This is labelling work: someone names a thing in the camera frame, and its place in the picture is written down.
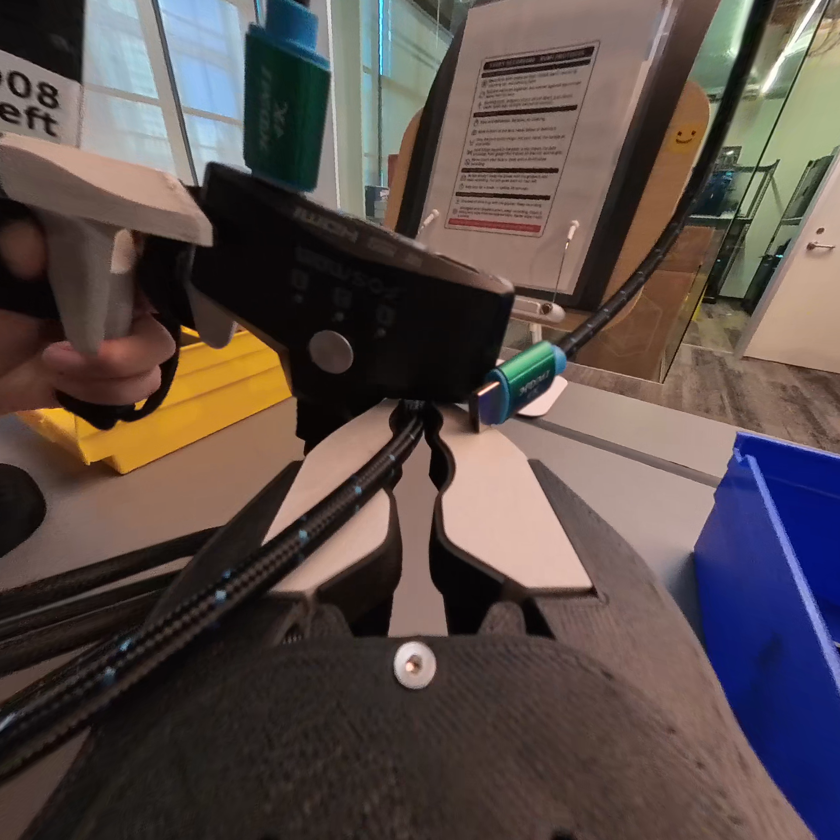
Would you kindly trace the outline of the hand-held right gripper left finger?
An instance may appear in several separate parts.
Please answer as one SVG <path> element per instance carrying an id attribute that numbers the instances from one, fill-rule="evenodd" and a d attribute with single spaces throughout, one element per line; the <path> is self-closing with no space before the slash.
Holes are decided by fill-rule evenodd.
<path id="1" fill-rule="evenodd" d="M 392 438 L 397 402 L 381 402 L 326 437 L 304 456 L 265 541 L 276 537 L 361 469 Z M 272 590 L 283 599 L 341 610 L 354 634 L 387 634 L 403 572 L 395 468 L 382 490 Z"/>

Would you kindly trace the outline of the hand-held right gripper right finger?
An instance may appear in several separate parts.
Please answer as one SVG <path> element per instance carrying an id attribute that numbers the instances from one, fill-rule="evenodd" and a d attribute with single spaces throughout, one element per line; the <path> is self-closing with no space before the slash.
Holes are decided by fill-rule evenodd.
<path id="1" fill-rule="evenodd" d="M 492 607 L 521 609 L 527 631 L 550 635 L 537 601 L 596 597 L 596 588 L 529 458 L 467 411 L 425 416 L 436 489 L 429 570 L 451 635 L 477 634 Z"/>

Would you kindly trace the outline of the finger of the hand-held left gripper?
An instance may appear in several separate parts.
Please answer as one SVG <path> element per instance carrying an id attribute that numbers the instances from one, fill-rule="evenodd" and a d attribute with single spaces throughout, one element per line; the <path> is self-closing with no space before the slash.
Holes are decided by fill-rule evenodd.
<path id="1" fill-rule="evenodd" d="M 193 289 L 194 330 L 208 347 L 221 350 L 227 347 L 236 330 L 236 321 L 214 300 Z"/>
<path id="2" fill-rule="evenodd" d="M 106 234 L 111 272 L 129 272 L 139 259 L 133 235 L 209 247 L 213 228 L 172 175 L 20 134 L 1 140 L 2 190 L 16 203 L 61 219 L 98 223 Z"/>

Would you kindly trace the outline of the black HDMI switch box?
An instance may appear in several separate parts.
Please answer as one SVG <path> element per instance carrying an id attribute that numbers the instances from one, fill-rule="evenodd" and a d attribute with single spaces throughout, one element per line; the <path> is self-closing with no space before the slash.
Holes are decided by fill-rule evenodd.
<path id="1" fill-rule="evenodd" d="M 305 453 L 383 400 L 467 403 L 496 366 L 510 282 L 225 164 L 196 203 L 192 308 L 195 288 L 277 352 Z"/>

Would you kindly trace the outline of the blue plastic bin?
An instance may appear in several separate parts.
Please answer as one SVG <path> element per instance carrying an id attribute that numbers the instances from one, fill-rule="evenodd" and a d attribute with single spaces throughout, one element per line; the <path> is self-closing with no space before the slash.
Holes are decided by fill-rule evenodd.
<path id="1" fill-rule="evenodd" d="M 694 549 L 707 654 L 752 749 L 839 838 L 839 457 L 738 433 Z"/>

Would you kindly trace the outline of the person's left hand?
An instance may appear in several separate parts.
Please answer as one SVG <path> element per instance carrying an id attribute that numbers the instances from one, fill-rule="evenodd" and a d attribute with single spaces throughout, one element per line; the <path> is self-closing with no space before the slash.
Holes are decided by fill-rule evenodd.
<path id="1" fill-rule="evenodd" d="M 175 352 L 156 318 L 134 318 L 131 334 L 107 340 L 90 356 L 61 338 L 60 326 L 10 311 L 1 313 L 1 415 L 58 406 L 59 392 L 85 403 L 140 403 L 162 381 L 162 365 Z"/>

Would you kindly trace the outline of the yellow plastic bin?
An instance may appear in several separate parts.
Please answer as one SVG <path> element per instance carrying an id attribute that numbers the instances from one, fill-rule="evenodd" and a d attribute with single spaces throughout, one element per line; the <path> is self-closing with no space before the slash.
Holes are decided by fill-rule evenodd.
<path id="1" fill-rule="evenodd" d="M 18 413 L 39 436 L 86 466 L 125 475 L 291 396 L 280 361 L 255 335 L 237 327 L 215 350 L 182 331 L 182 351 L 168 396 L 151 415 L 100 431 L 62 408 Z"/>

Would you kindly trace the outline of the glass window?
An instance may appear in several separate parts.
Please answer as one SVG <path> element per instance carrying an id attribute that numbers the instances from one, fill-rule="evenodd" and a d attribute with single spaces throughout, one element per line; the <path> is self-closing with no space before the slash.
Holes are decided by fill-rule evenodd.
<path id="1" fill-rule="evenodd" d="M 80 147 L 199 184 L 242 168 L 245 37 L 266 2 L 88 1 Z"/>

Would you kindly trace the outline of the black textured pad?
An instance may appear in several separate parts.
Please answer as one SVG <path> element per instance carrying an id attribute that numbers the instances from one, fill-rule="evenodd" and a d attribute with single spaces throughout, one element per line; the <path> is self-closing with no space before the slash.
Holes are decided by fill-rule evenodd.
<path id="1" fill-rule="evenodd" d="M 31 475 L 1 464 L 1 557 L 29 539 L 46 517 L 46 499 Z"/>

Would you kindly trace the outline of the black framed instruction sign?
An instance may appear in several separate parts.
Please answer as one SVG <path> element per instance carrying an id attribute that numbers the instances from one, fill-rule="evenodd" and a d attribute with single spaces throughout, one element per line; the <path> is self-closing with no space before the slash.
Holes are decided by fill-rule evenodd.
<path id="1" fill-rule="evenodd" d="M 475 2 L 423 110 L 398 233 L 593 312 L 719 2 Z"/>

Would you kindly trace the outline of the white door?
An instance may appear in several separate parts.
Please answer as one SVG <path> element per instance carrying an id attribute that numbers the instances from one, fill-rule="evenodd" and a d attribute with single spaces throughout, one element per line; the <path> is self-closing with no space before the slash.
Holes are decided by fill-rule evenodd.
<path id="1" fill-rule="evenodd" d="M 738 358 L 839 372 L 838 157 L 734 353 Z"/>

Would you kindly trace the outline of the wooden board with smiley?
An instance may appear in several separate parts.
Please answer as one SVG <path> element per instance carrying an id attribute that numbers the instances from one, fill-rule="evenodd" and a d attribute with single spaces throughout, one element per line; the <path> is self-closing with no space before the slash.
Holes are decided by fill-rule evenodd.
<path id="1" fill-rule="evenodd" d="M 625 239 L 606 293 L 626 280 L 676 209 L 690 178 L 710 120 L 705 92 L 688 81 L 657 154 L 640 207 Z M 656 272 L 635 299 L 576 356 L 573 362 L 591 368 L 660 382 L 697 305 L 700 268 L 711 232 L 687 225 Z"/>

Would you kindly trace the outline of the white stand bracket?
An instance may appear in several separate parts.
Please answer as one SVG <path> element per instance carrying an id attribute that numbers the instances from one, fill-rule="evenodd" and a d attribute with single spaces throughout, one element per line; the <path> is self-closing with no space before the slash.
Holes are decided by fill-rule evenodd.
<path id="1" fill-rule="evenodd" d="M 511 309 L 511 318 L 537 323 L 552 328 L 558 327 L 566 317 L 565 310 L 551 301 L 517 295 Z"/>

